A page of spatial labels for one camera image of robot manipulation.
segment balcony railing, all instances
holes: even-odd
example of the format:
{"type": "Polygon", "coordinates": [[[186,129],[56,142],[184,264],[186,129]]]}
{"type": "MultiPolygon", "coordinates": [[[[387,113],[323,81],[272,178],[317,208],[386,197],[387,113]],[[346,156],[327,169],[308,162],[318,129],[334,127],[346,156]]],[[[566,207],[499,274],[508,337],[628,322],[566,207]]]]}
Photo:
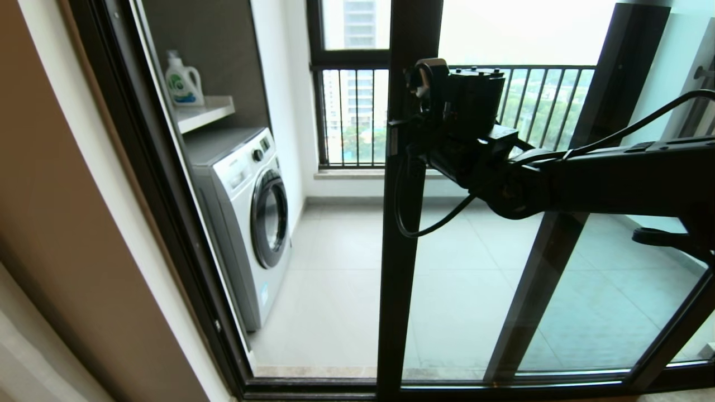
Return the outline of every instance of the balcony railing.
{"type": "MultiPolygon", "coordinates": [[[[471,66],[452,66],[453,71],[471,66]]],[[[500,124],[538,148],[567,149],[595,66],[502,65],[505,85],[500,124]]],[[[384,167],[388,71],[326,69],[318,74],[322,99],[319,135],[322,168],[384,167]]]]}

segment shelf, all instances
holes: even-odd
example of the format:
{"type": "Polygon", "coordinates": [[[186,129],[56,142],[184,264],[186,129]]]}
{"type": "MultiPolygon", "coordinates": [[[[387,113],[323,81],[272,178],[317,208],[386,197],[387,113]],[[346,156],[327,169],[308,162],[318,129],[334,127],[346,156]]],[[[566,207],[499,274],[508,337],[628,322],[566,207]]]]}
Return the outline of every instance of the shelf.
{"type": "Polygon", "coordinates": [[[179,132],[186,134],[193,129],[233,114],[233,97],[204,97],[204,106],[174,107],[179,125],[179,132]]]}

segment front-load washing machine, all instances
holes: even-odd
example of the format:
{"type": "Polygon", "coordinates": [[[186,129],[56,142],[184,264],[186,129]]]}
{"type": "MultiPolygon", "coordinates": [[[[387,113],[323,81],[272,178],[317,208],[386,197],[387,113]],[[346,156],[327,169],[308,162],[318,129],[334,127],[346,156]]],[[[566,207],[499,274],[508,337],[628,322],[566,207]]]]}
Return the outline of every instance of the front-load washing machine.
{"type": "Polygon", "coordinates": [[[288,203],[267,128],[184,136],[199,203],[244,329],[263,326],[288,266],[288,203]]]}

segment sliding glass door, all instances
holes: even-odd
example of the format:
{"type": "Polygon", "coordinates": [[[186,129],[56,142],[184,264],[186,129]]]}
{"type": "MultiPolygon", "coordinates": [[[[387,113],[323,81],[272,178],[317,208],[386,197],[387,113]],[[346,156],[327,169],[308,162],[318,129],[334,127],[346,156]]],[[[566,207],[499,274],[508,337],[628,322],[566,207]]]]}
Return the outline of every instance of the sliding glass door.
{"type": "MultiPolygon", "coordinates": [[[[580,147],[644,117],[639,99],[655,85],[649,71],[663,71],[655,58],[661,36],[677,34],[665,30],[670,10],[562,3],[540,2],[529,11],[510,2],[445,0],[437,10],[394,1],[390,118],[407,117],[399,71],[435,54],[452,68],[501,68],[498,118],[534,147],[580,147]],[[540,28],[540,13],[569,23],[540,28]],[[510,26],[501,38],[495,29],[504,19],[521,27],[510,26]],[[458,34],[465,21],[472,36],[458,34]],[[492,34],[480,35],[480,27],[492,34]],[[508,48],[510,41],[531,45],[520,52],[508,48]]],[[[434,233],[407,239],[396,227],[396,208],[406,226],[424,229],[457,205],[433,197],[437,186],[424,171],[398,169],[409,141],[399,129],[388,137],[378,395],[637,392],[671,359],[712,359],[703,335],[713,325],[706,321],[715,298],[712,268],[631,240],[638,227],[685,232],[676,217],[542,212],[507,220],[476,200],[434,233]],[[391,194],[398,183],[399,204],[391,194]]],[[[467,195],[450,185],[438,186],[467,195]]]]}

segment washing machine control knob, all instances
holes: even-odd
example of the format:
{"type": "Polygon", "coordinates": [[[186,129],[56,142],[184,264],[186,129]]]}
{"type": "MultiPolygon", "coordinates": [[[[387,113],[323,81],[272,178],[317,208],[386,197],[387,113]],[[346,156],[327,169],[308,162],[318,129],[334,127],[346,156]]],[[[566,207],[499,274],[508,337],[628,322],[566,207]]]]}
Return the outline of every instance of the washing machine control knob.
{"type": "Polygon", "coordinates": [[[260,149],[254,149],[253,150],[253,160],[256,162],[260,162],[263,160],[263,151],[260,149]]]}

